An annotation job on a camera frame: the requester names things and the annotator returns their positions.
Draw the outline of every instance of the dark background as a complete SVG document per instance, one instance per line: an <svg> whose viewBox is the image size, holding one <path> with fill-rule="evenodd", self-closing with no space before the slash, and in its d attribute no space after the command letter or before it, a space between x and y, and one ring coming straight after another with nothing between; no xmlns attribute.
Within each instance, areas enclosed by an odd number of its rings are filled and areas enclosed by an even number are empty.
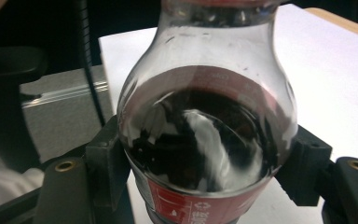
<svg viewBox="0 0 358 224"><path fill-rule="evenodd" d="M36 46L48 53L48 74L77 69L78 35L74 0L8 0L0 10L0 47ZM358 0L293 0L358 22ZM89 0L92 62L101 64L98 37L158 24L159 0Z"/></svg>

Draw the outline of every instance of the plastic bottle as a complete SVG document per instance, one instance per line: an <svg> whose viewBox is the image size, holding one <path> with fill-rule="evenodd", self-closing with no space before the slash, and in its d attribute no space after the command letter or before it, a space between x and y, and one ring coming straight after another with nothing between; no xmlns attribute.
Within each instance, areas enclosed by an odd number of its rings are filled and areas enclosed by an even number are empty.
<svg viewBox="0 0 358 224"><path fill-rule="evenodd" d="M118 104L155 223L235 223L290 154L296 101L273 50L280 1L162 0Z"/></svg>

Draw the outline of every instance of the bottle label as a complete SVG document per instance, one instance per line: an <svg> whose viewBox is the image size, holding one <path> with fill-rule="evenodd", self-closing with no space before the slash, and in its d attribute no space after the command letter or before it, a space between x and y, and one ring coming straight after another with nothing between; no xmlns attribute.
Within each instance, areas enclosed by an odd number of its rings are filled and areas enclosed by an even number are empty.
<svg viewBox="0 0 358 224"><path fill-rule="evenodd" d="M251 207L267 183L265 180L236 196L213 198L180 194L149 179L156 212L178 224L228 223Z"/></svg>

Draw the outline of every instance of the white surface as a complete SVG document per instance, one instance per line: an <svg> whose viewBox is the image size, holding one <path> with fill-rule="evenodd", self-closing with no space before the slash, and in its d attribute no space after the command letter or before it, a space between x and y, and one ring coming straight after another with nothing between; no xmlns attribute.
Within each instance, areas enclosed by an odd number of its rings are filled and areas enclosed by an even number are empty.
<svg viewBox="0 0 358 224"><path fill-rule="evenodd" d="M100 38L114 111L127 74L155 32L147 29ZM332 160L358 158L358 35L286 5L278 11L275 49L296 95L298 123L333 147ZM151 223L133 176L129 189L135 222ZM239 224L323 223L321 204L296 207L272 180Z"/></svg>
<svg viewBox="0 0 358 224"><path fill-rule="evenodd" d="M0 205L40 188L44 176L42 171L35 168L29 169L23 174L0 169Z"/></svg>

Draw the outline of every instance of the dark liquid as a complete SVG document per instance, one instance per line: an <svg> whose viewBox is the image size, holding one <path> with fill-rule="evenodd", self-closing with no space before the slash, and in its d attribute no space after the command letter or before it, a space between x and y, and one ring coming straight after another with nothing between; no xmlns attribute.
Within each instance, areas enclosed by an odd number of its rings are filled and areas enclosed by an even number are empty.
<svg viewBox="0 0 358 224"><path fill-rule="evenodd" d="M135 165L162 185L233 192L270 175L276 164L268 123L262 128L257 114L224 95L166 92L133 113L122 142Z"/></svg>

